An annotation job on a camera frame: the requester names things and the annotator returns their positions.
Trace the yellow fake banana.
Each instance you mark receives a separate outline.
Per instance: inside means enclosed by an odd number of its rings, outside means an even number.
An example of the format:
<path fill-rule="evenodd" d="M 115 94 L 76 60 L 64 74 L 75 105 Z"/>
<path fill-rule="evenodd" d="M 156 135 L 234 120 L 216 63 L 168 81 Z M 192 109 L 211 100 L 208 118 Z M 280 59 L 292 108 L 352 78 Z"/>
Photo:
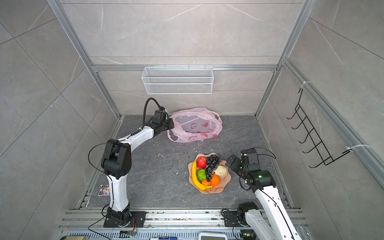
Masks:
<path fill-rule="evenodd" d="M 196 161 L 192 162 L 191 169 L 190 169 L 190 177 L 192 180 L 192 184 L 200 191 L 207 191 L 213 188 L 213 186 L 205 186 L 199 182 L 197 178 L 197 162 Z"/>

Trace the red fake apple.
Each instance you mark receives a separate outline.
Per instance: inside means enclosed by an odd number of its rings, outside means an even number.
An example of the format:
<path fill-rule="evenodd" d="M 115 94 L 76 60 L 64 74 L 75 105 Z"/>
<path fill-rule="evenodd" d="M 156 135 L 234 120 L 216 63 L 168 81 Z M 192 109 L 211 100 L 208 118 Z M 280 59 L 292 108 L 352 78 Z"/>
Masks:
<path fill-rule="evenodd" d="M 207 167 L 207 159 L 206 159 L 206 157 L 199 157 L 197 159 L 197 168 L 203 170 L 206 167 Z"/>

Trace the green fake fruit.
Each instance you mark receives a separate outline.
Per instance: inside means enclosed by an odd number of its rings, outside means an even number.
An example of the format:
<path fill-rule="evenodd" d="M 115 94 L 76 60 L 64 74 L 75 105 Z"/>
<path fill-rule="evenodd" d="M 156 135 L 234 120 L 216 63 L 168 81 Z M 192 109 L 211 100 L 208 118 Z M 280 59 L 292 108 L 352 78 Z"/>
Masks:
<path fill-rule="evenodd" d="M 202 182 L 207 179 L 206 171 L 201 169 L 197 171 L 197 179 L 199 182 Z"/>

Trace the orange fake fruit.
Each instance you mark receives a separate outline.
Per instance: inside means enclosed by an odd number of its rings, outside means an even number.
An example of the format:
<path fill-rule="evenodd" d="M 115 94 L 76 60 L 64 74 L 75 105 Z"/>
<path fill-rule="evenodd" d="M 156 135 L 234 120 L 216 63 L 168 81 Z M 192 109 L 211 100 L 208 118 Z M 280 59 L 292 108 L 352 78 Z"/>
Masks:
<path fill-rule="evenodd" d="M 210 184 L 213 187 L 217 187 L 220 184 L 220 178 L 215 174 L 211 175 Z"/>
<path fill-rule="evenodd" d="M 201 182 L 201 184 L 204 185 L 204 186 L 206 186 L 206 187 L 211 186 L 211 183 L 208 182 L 207 180 L 203 180 L 203 181 Z"/>

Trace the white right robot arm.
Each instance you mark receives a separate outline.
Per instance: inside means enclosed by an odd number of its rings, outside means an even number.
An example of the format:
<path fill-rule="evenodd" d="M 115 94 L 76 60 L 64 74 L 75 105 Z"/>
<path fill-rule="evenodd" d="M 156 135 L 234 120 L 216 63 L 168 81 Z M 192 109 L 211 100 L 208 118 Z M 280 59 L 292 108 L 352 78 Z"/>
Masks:
<path fill-rule="evenodd" d="M 252 191 L 267 216 L 264 219 L 262 212 L 254 202 L 239 204 L 237 208 L 237 223 L 249 226 L 260 240 L 300 240 L 301 236 L 292 223 L 283 203 L 276 181 L 268 170 L 262 170 L 259 156 L 275 158 L 267 154 L 259 154 L 254 147 L 241 151 L 241 156 L 231 155 L 226 167 L 239 176 L 239 184 L 245 191 Z"/>

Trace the dark fake grapes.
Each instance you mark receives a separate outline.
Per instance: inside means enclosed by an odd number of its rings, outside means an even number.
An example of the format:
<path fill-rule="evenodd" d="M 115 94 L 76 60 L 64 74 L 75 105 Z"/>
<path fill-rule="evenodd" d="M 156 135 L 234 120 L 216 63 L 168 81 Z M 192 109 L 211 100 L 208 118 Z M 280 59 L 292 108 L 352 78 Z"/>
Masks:
<path fill-rule="evenodd" d="M 205 168 L 205 172 L 206 172 L 206 180 L 208 182 L 211 181 L 212 179 L 212 174 L 213 174 L 213 171 L 217 168 L 217 166 L 219 165 L 220 163 L 220 159 L 217 155 L 213 154 L 213 155 L 210 155 L 209 157 L 206 158 L 206 168 Z"/>

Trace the pink plastic bag fruit print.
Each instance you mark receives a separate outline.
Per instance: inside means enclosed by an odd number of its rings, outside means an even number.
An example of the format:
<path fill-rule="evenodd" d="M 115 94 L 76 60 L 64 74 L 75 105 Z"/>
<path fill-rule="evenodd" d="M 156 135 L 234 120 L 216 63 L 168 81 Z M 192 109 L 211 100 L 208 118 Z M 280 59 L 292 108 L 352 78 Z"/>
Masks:
<path fill-rule="evenodd" d="M 170 117 L 174 128 L 167 131 L 168 138 L 176 143 L 190 143 L 216 138 L 223 129 L 220 115 L 205 107 L 174 112 Z"/>

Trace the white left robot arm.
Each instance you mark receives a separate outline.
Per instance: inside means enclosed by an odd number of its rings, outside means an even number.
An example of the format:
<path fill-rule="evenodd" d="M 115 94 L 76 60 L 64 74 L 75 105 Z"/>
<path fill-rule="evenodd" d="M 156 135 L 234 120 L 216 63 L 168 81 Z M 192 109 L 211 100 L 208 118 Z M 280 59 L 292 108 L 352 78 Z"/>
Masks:
<path fill-rule="evenodd" d="M 107 141 L 101 163 L 104 174 L 107 175 L 109 181 L 111 197 L 107 209 L 107 221 L 114 221 L 114 224 L 119 227 L 130 224 L 127 174 L 132 167 L 132 152 L 147 140 L 173 128 L 173 120 L 168 117 L 165 108 L 161 107 L 135 132 L 118 140 L 110 139 Z"/>

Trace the pink scalloped plate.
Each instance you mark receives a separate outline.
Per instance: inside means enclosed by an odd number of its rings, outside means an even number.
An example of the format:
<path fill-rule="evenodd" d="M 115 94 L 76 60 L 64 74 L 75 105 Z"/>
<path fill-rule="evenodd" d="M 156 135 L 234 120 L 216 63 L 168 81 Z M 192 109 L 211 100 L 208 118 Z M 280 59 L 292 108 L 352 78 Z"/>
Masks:
<path fill-rule="evenodd" d="M 198 160 L 199 157 L 210 157 L 211 155 L 214 155 L 215 153 L 212 153 L 212 154 L 209 154 L 209 155 L 203 155 L 203 154 L 198 154 L 197 157 L 196 157 L 196 161 Z M 230 182 L 231 180 L 231 175 L 228 173 L 225 177 L 219 177 L 220 179 L 220 182 L 218 184 L 218 186 L 216 187 L 211 187 L 211 186 L 203 186 L 203 187 L 207 187 L 206 190 L 200 190 L 198 187 L 195 186 L 194 182 L 193 182 L 193 163 L 194 162 L 191 162 L 189 163 L 188 165 L 188 168 L 189 168 L 189 182 L 196 188 L 198 189 L 202 194 L 216 194 L 216 193 L 221 193 L 225 186 Z M 227 169 L 227 171 L 229 170 L 227 166 L 225 166 L 225 163 L 226 161 L 224 160 L 220 160 L 220 163 L 219 165 L 220 166 L 223 166 L 225 169 Z"/>

